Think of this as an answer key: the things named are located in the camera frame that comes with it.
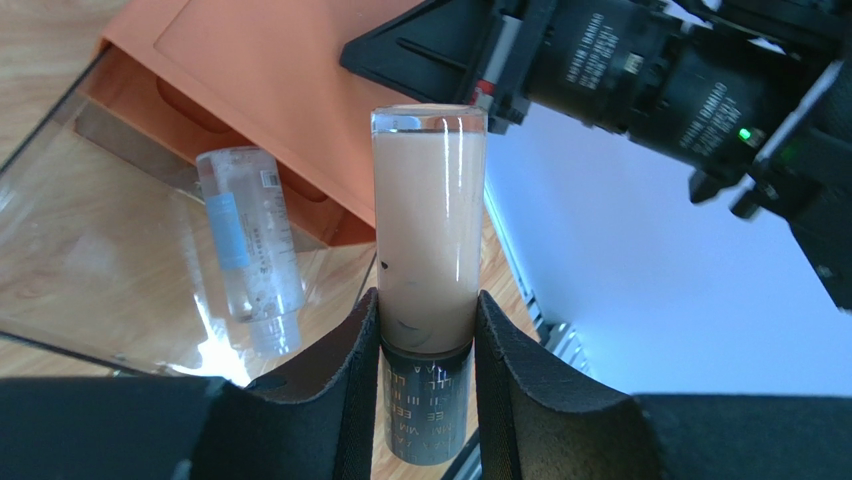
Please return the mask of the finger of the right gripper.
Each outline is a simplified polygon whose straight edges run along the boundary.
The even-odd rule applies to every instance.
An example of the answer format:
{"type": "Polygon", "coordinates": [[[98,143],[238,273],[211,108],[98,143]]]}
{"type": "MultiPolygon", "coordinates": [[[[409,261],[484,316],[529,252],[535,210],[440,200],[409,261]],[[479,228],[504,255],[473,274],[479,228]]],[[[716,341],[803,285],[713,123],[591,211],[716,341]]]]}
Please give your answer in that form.
{"type": "Polygon", "coordinates": [[[491,124],[519,124],[501,75],[521,33],[529,1],[424,1],[347,42],[349,72],[421,103],[477,105],[491,124]]]}

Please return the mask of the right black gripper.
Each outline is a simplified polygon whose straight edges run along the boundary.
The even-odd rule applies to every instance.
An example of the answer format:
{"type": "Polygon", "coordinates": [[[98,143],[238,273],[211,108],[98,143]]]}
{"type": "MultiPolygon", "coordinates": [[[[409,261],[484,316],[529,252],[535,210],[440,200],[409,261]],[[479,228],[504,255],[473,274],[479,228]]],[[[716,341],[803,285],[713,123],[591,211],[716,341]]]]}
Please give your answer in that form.
{"type": "Polygon", "coordinates": [[[562,1],[527,98],[681,161],[689,194],[736,185],[835,58],[847,1],[562,1]]]}

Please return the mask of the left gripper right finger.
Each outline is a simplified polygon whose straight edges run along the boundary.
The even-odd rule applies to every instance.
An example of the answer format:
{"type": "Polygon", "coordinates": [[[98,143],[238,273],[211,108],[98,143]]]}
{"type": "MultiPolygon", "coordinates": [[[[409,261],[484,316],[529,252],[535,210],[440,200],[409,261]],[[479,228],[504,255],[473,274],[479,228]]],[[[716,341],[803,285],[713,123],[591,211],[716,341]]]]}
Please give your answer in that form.
{"type": "Polygon", "coordinates": [[[487,479],[847,479],[843,397],[628,395],[519,330],[487,292],[475,331],[487,479]]]}

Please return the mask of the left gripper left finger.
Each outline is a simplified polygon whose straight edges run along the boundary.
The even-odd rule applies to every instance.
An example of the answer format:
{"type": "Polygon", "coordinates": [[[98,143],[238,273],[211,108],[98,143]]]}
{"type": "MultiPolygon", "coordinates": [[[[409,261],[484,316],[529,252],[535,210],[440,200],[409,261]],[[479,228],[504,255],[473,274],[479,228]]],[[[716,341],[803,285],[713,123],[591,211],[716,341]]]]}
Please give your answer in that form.
{"type": "Polygon", "coordinates": [[[218,377],[7,378],[5,479],[366,479],[377,292],[280,367],[218,377]]]}

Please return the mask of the beige tube grey cap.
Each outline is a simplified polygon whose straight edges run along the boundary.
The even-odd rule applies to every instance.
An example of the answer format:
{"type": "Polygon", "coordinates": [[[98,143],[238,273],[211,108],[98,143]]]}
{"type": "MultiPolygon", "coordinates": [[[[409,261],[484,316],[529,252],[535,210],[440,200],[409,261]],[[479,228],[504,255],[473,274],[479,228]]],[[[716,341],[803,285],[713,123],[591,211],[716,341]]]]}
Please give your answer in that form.
{"type": "Polygon", "coordinates": [[[385,439],[417,466],[452,460],[467,438],[486,134],[474,106],[372,115],[385,439]]]}

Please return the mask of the clear toner bottle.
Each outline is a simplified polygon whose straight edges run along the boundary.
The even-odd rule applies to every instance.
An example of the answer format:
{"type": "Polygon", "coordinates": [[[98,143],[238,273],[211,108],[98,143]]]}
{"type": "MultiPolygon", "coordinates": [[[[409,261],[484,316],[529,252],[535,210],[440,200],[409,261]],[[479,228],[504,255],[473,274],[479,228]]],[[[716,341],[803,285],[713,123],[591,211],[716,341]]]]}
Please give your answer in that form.
{"type": "Polygon", "coordinates": [[[232,318],[257,355],[295,352],[305,294],[277,161],[235,147],[200,154],[196,168],[232,318]]]}

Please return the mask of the clear drawer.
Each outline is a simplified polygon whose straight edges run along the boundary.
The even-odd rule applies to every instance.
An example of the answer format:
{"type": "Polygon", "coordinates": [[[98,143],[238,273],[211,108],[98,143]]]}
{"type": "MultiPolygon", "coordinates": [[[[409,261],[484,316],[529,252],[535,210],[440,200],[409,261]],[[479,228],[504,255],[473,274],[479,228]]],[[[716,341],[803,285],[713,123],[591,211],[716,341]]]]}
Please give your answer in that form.
{"type": "Polygon", "coordinates": [[[300,227],[274,277],[301,299],[270,327],[232,317],[195,167],[111,112],[135,73],[100,53],[1,168],[1,335],[117,371],[238,385],[337,327],[362,295],[371,243],[300,227]]]}

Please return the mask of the orange drawer box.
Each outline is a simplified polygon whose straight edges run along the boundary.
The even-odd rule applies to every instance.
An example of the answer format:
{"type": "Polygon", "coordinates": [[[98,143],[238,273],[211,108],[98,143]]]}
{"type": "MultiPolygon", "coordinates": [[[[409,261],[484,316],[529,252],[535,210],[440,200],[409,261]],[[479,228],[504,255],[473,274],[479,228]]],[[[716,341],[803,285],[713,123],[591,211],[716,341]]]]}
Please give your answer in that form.
{"type": "Polygon", "coordinates": [[[375,238],[370,114],[404,96],[341,67],[343,46],[408,1],[132,1],[87,94],[186,161],[254,145],[291,221],[329,246],[375,238]]]}

